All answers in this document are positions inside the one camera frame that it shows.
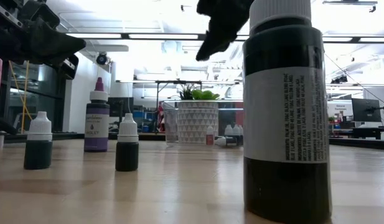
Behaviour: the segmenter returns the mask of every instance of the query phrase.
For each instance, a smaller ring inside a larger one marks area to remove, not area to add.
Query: purple bottle cap
[[[105,91],[105,86],[103,86],[103,80],[101,77],[99,77],[98,81],[96,81],[95,91]]]

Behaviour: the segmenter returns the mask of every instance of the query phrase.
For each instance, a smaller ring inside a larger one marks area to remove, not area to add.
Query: green plant
[[[182,89],[179,92],[179,97],[181,100],[193,100],[193,85],[182,85]]]
[[[219,94],[213,94],[210,90],[193,90],[192,94],[195,100],[216,100],[219,97]]]

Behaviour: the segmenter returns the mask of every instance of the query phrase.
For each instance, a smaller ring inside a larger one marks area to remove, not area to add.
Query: wooden table
[[[115,148],[116,142],[110,142]],[[23,170],[24,145],[0,150],[0,224],[271,223],[243,208],[242,149],[141,142],[139,170],[114,150],[55,141],[52,167]],[[333,223],[384,223],[384,151],[331,147]]]

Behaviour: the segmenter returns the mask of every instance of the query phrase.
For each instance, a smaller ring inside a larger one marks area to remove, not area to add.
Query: white bottle cap
[[[226,138],[218,138],[214,142],[218,146],[226,146],[227,145],[227,139]]]
[[[235,127],[233,128],[233,134],[236,135],[236,136],[240,136],[240,128],[239,128],[239,125],[235,125]]]
[[[214,128],[212,126],[207,128],[207,134],[214,134]]]
[[[228,124],[227,128],[225,128],[225,135],[233,135],[233,128]]]
[[[239,125],[239,128],[240,128],[240,135],[241,135],[241,136],[244,135],[244,129],[243,129],[243,127],[242,127],[241,125]]]
[[[255,0],[250,7],[250,30],[284,17],[311,20],[311,0]]]
[[[138,142],[138,127],[131,113],[119,124],[118,142]]]
[[[30,123],[30,130],[27,140],[31,141],[51,141],[52,123],[47,118],[47,112],[39,111],[37,117]]]

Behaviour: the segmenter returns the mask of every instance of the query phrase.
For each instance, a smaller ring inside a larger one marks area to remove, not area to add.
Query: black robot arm
[[[224,52],[237,38],[237,32],[247,22],[254,0],[200,0],[197,13],[210,16],[206,38],[196,60],[208,60],[217,52]]]
[[[78,65],[74,54],[85,47],[85,41],[56,31],[60,19],[46,0],[22,2],[0,0],[0,58],[44,63],[73,79]]]

